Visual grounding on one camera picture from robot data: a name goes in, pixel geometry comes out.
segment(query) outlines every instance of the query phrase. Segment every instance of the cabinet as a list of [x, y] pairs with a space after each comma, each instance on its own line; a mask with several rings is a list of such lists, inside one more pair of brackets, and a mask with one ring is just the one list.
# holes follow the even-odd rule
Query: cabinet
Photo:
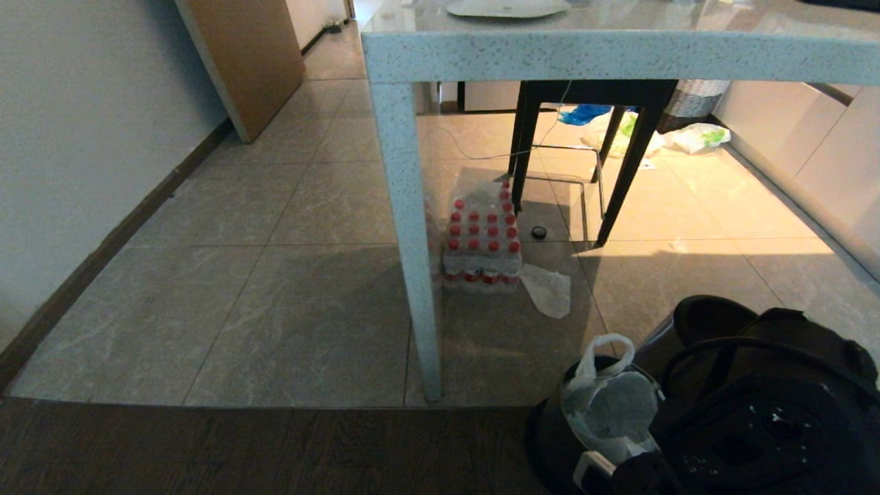
[[740, 151], [880, 278], [880, 87], [737, 81], [715, 110]]
[[794, 177], [846, 106], [805, 83], [735, 81], [715, 116], [732, 144], [774, 179]]
[[880, 257], [880, 87], [855, 95], [795, 183]]

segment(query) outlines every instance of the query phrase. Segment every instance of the cable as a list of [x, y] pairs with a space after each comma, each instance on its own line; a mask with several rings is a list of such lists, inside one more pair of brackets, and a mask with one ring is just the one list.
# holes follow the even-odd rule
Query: cable
[[828, 362], [826, 359], [822, 359], [811, 352], [799, 349], [793, 345], [749, 336], [714, 338], [694, 344], [684, 349], [682, 352], [679, 352], [675, 355], [675, 357], [670, 359], [669, 363], [666, 365], [663, 371], [663, 377], [660, 379], [660, 387], [662, 388], [663, 392], [666, 394], [667, 397], [671, 396], [669, 391], [669, 379], [672, 376], [672, 372], [675, 371], [675, 368], [676, 366], [678, 366], [679, 363], [687, 358], [690, 358], [692, 355], [697, 354], [698, 352], [703, 352], [709, 349], [724, 349], [729, 347], [753, 347], [764, 349], [767, 351], [778, 351], [782, 354], [788, 354], [791, 357], [799, 358], [802, 361], [806, 361], [813, 366], [824, 369], [828, 373], [837, 376], [843, 381], [849, 382], [851, 385], [855, 386], [861, 392], [863, 392], [863, 394], [865, 394], [870, 400], [872, 400], [874, 404], [880, 405], [880, 393], [877, 392], [873, 384], [869, 386], [868, 382], [863, 380], [861, 377], [856, 376], [855, 374], [850, 373], [849, 371]]
[[448, 129], [438, 127], [436, 129], [431, 130], [428, 134], [431, 134], [431, 133], [436, 132], [438, 130], [445, 132], [446, 134], [449, 135], [449, 137], [452, 138], [452, 143], [455, 144], [455, 147], [456, 147], [456, 149], [458, 149], [458, 152], [461, 153], [462, 156], [464, 156], [467, 159], [499, 159], [499, 158], [504, 158], [504, 157], [513, 157], [513, 156], [517, 156], [517, 155], [522, 155], [525, 153], [531, 153], [532, 150], [534, 150], [535, 148], [539, 148], [542, 144], [544, 144], [544, 140], [547, 139], [547, 136], [550, 135], [550, 131], [552, 131], [556, 127], [556, 124], [559, 123], [559, 117], [562, 113], [562, 106], [565, 104], [565, 97], [568, 96], [568, 91], [571, 90], [571, 84], [573, 82], [574, 82], [574, 80], [569, 80], [568, 85], [565, 87], [565, 92], [562, 94], [562, 99], [559, 102], [559, 108], [556, 110], [556, 118], [554, 119], [553, 125], [550, 126], [550, 129], [548, 129], [547, 132], [544, 133], [544, 136], [541, 138], [541, 140], [538, 142], [538, 144], [533, 144], [532, 147], [526, 151], [517, 151], [516, 153], [503, 153], [500, 155], [492, 155], [492, 156], [488, 156], [488, 157], [472, 157], [471, 155], [465, 153], [465, 151], [461, 149], [461, 146], [458, 145], [458, 139], [456, 139], [455, 135], [453, 135]]

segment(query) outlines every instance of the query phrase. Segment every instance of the tile floor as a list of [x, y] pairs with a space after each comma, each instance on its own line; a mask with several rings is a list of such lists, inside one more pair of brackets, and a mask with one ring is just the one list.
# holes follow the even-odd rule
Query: tile floor
[[[306, 57], [309, 80], [256, 144], [230, 136], [107, 266], [11, 394], [96, 403], [424, 406], [396, 237], [355, 28]], [[539, 136], [553, 125], [543, 114]], [[436, 197], [459, 174], [493, 179], [512, 115], [420, 117]], [[452, 141], [450, 134], [456, 138]], [[548, 143], [576, 143], [557, 125]], [[608, 244], [592, 164], [532, 158], [527, 262], [572, 278], [572, 311], [540, 315], [524, 290], [448, 294], [441, 405], [530, 405], [584, 344], [639, 341], [682, 298], [805, 309], [880, 358], [880, 284], [735, 152], [660, 151], [637, 175]], [[619, 160], [605, 170], [613, 182]], [[570, 182], [546, 181], [568, 179]], [[583, 217], [583, 200], [589, 205]]]

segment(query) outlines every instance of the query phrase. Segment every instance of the white cable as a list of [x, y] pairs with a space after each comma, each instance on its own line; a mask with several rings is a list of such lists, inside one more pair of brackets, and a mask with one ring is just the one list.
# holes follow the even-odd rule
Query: white cable
[[565, 92], [562, 94], [562, 100], [559, 102], [559, 108], [556, 110], [556, 118], [553, 122], [553, 125], [550, 126], [550, 129], [548, 129], [547, 132], [544, 133], [544, 136], [541, 138], [541, 140], [538, 142], [538, 144], [532, 144], [532, 147], [529, 150], [517, 151], [516, 153], [503, 153], [500, 155], [492, 155], [492, 156], [488, 156], [488, 157], [472, 157], [471, 155], [465, 153], [465, 151], [461, 149], [461, 146], [458, 145], [458, 139], [456, 139], [455, 135], [453, 135], [448, 129], [438, 127], [436, 129], [432, 129], [428, 134], [430, 135], [431, 133], [433, 133], [437, 130], [441, 130], [441, 131], [445, 132], [446, 134], [449, 135], [449, 137], [452, 138], [452, 142], [455, 144], [455, 147], [458, 149], [458, 152], [461, 153], [467, 159], [499, 159], [499, 158], [503, 158], [503, 157], [512, 157], [515, 155], [521, 155], [524, 153], [531, 153], [532, 150], [534, 150], [535, 148], [539, 148], [542, 144], [544, 144], [544, 140], [547, 139], [547, 136], [550, 135], [550, 131], [553, 130], [556, 127], [556, 124], [559, 123], [559, 116], [562, 113], [562, 106], [565, 104], [565, 97], [568, 96], [568, 90], [571, 89], [571, 83], [573, 83], [573, 82], [574, 82], [573, 80], [569, 80], [568, 85], [565, 87]]

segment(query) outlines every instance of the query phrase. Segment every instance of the chair leg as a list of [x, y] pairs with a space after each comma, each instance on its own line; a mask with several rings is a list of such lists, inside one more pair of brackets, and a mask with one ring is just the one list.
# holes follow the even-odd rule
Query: chair leg
[[519, 152], [523, 149], [529, 149], [528, 147], [523, 147], [523, 119], [525, 113], [525, 92], [527, 91], [526, 86], [528, 86], [527, 81], [523, 81], [519, 83], [519, 100], [517, 101], [517, 118], [513, 121], [513, 137], [510, 138], [510, 164], [507, 167], [507, 175], [513, 176], [514, 171], [517, 169], [517, 159], [519, 158]]
[[540, 110], [541, 102], [537, 101], [536, 98], [525, 102], [519, 138], [522, 153], [516, 156], [517, 165], [513, 174], [513, 191], [510, 199], [517, 213], [523, 209], [521, 204], [523, 187], [525, 186], [525, 176], [529, 170], [529, 159], [532, 157], [532, 140], [535, 138], [535, 128], [538, 127], [538, 113]]
[[651, 137], [654, 136], [654, 130], [660, 118], [663, 116], [663, 108], [642, 108], [638, 120], [635, 121], [635, 129], [633, 129], [633, 139], [627, 148], [627, 154], [623, 158], [623, 165], [620, 168], [620, 175], [614, 184], [614, 191], [611, 199], [608, 201], [608, 210], [605, 212], [605, 219], [599, 228], [599, 236], [596, 240], [596, 247], [601, 248], [608, 241], [614, 222], [623, 206], [623, 201], [627, 198], [629, 187], [633, 184], [635, 173], [639, 170], [639, 164], [645, 156]]
[[[599, 161], [602, 165], [605, 164], [605, 161], [608, 159], [608, 153], [611, 152], [611, 146], [614, 144], [614, 137], [617, 136], [617, 129], [620, 127], [620, 121], [623, 120], [623, 115], [627, 112], [626, 107], [614, 107], [611, 112], [611, 120], [608, 122], [608, 130], [605, 132], [605, 140], [602, 141], [602, 149], [599, 150]], [[593, 177], [590, 179], [590, 182], [595, 183], [599, 180], [599, 165], [595, 170], [593, 170]]]

